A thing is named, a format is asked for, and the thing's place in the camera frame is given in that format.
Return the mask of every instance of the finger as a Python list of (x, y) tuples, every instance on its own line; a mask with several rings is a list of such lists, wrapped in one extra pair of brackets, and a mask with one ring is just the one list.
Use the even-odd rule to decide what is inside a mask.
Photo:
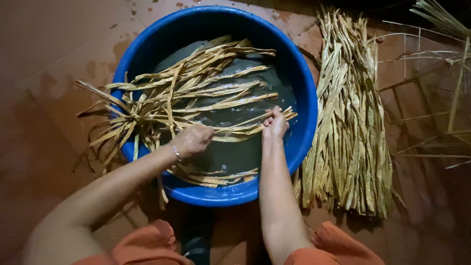
[(279, 117), (281, 116), (281, 112), (280, 112), (281, 108), (279, 106), (275, 106), (273, 108), (273, 116), (274, 117)]

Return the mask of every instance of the floor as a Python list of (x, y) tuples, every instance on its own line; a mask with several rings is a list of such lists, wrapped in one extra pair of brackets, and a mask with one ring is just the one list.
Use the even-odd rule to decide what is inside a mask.
[[(75, 115), (96, 98), (73, 82), (111, 82), (127, 46), (154, 21), (183, 8), (215, 4), (250, 11), (318, 54), (321, 36), (313, 7), (300, 0), (17, 0), (0, 4), (5, 40), (0, 42), (1, 264), (19, 264), (23, 245), (38, 221), (93, 180), (83, 163), (74, 172), (72, 169), (87, 146), (87, 132), (93, 124), (93, 120), (78, 120)], [(397, 30), (381, 23), (370, 28), (377, 36)], [(379, 44), (379, 61), (414, 50), (415, 45), (414, 39), (406, 41), (403, 35), (388, 36)], [(316, 80), (318, 73), (307, 61)], [(380, 63), (380, 87), (403, 80), (414, 67), (402, 61)], [(401, 100), (407, 102), (405, 114), (398, 113), (392, 91), (382, 94), (391, 120), (422, 111), (414, 101), (413, 88), (400, 89), (404, 90)], [(386, 126), (393, 152), (413, 144), (401, 136), (403, 128)], [(409, 127), (411, 134), (426, 133)], [(324, 221), (333, 222), (387, 264), (454, 264), (467, 260), (471, 233), (471, 199), (467, 194), (471, 183), (466, 173), (470, 168), (445, 171), (442, 163), (423, 158), (395, 159), (395, 186), (407, 208), (395, 208), (387, 221), (328, 213), (318, 207), (304, 212), (306, 223), (315, 228)], [(155, 211), (154, 195), (153, 188), (147, 187), (136, 202), (95, 232), (106, 249), (156, 218), (168, 220), (178, 237), (189, 206), (172, 200), (166, 212)], [(215, 209), (214, 214), (212, 265), (268, 262), (261, 241), (258, 202)]]

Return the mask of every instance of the orange clothing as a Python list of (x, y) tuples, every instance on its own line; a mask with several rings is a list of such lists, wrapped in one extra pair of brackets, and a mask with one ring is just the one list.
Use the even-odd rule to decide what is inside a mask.
[[(322, 223), (312, 237), (314, 247), (301, 248), (284, 265), (344, 264), (383, 265), (370, 249), (354, 240), (330, 222)], [(124, 237), (111, 253), (79, 260), (74, 265), (192, 265), (175, 252), (175, 236), (169, 223), (157, 220)]]

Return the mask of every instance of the person's left hand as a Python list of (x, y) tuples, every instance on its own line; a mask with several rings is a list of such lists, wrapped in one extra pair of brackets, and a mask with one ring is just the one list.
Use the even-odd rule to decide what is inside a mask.
[(189, 158), (204, 152), (211, 143), (213, 134), (211, 127), (196, 124), (179, 132), (171, 142), (181, 158)]

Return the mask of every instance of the silver bracelet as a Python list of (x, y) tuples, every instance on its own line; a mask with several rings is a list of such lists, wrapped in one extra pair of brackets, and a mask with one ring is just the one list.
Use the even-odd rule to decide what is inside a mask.
[(172, 146), (172, 149), (175, 152), (175, 155), (177, 155), (178, 161), (180, 162), (182, 159), (181, 159), (180, 153), (178, 152), (177, 147), (172, 143), (172, 141), (170, 141), (170, 145)]

